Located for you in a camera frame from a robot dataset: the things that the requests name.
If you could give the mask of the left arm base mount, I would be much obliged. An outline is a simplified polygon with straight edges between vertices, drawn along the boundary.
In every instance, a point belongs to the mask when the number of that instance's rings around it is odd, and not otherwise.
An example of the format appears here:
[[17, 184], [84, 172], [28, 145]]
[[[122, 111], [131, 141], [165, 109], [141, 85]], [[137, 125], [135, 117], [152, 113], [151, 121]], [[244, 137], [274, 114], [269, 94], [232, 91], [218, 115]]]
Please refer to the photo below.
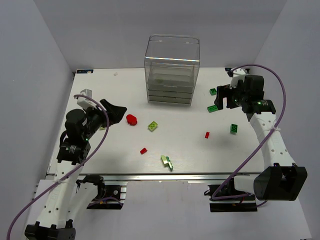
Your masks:
[[86, 184], [93, 184], [96, 188], [97, 195], [88, 204], [87, 209], [90, 210], [121, 210], [123, 207], [121, 198], [121, 185], [106, 185], [105, 180], [100, 175], [89, 174], [83, 179], [76, 181], [77, 189]]

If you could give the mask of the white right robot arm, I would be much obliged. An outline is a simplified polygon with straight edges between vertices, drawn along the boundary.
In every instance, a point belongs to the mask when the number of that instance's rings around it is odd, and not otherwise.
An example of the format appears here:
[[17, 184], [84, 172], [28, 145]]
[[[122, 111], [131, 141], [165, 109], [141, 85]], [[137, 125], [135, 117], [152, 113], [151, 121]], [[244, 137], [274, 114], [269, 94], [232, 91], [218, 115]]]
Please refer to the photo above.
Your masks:
[[264, 78], [244, 75], [230, 84], [217, 87], [215, 105], [223, 109], [240, 107], [253, 127], [262, 152], [264, 170], [258, 175], [234, 174], [212, 199], [255, 195], [260, 201], [295, 201], [307, 179], [307, 170], [297, 166], [277, 128], [273, 102], [264, 99]]

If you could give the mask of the clear drawer container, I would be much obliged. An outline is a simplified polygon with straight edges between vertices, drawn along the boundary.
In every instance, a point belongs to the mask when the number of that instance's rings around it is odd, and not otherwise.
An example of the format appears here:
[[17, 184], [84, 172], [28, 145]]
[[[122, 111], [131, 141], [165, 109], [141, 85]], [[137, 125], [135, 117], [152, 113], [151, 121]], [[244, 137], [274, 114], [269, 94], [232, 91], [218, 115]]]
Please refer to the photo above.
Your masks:
[[200, 40], [153, 34], [144, 56], [147, 101], [190, 106], [200, 69]]

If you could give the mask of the large red lego piece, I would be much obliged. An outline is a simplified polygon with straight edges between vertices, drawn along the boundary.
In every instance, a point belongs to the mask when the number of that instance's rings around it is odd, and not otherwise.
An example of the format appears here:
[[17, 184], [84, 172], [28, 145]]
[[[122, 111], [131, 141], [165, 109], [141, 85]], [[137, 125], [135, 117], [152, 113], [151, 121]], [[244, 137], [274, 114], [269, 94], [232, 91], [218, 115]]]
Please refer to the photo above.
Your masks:
[[132, 114], [128, 114], [126, 116], [126, 120], [127, 120], [127, 123], [131, 126], [135, 126], [138, 123], [137, 118]]

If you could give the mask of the small red lego front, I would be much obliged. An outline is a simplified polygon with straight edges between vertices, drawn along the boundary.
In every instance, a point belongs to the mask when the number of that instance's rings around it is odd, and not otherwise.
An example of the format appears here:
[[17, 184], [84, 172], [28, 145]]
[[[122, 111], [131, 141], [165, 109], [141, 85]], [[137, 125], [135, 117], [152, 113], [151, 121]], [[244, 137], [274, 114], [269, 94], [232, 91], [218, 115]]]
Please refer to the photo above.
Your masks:
[[146, 148], [143, 148], [143, 149], [140, 151], [140, 153], [143, 155], [143, 154], [145, 154], [147, 151], [148, 151], [148, 150], [147, 150]]

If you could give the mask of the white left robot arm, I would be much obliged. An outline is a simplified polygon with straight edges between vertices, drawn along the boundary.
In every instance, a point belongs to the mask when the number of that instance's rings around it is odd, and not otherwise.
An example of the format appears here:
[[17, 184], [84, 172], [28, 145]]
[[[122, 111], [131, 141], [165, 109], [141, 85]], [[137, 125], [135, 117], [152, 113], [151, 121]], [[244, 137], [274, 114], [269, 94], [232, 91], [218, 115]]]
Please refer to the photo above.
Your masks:
[[37, 220], [25, 228], [24, 235], [29, 240], [73, 240], [76, 217], [105, 197], [102, 176], [89, 174], [82, 180], [78, 177], [86, 160], [95, 154], [90, 151], [90, 138], [100, 128], [118, 124], [127, 108], [105, 99], [96, 102], [79, 95], [77, 99], [80, 108], [66, 114], [65, 131], [60, 135], [54, 183], [45, 191], [47, 200]]

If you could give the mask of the green lego plate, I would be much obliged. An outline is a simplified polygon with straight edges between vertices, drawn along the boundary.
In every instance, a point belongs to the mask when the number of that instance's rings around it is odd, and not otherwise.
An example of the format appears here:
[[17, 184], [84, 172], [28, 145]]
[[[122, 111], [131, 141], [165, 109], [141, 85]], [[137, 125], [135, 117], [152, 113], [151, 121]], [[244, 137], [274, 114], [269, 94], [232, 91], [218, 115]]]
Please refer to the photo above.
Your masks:
[[216, 106], [216, 105], [211, 105], [211, 106], [208, 106], [207, 107], [207, 111], [209, 112], [209, 113], [213, 113], [213, 112], [216, 112], [216, 111], [218, 111], [219, 109], [218, 109], [218, 107]]

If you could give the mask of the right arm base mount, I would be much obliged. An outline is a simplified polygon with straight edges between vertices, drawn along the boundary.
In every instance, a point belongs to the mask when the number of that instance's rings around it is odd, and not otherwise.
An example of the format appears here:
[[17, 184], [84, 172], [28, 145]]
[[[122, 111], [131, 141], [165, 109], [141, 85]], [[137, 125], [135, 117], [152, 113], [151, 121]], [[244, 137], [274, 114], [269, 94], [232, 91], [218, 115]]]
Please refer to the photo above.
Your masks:
[[210, 184], [203, 193], [204, 196], [209, 197], [211, 213], [246, 213], [258, 211], [254, 195], [228, 199], [212, 199], [212, 195], [218, 187], [219, 184]]

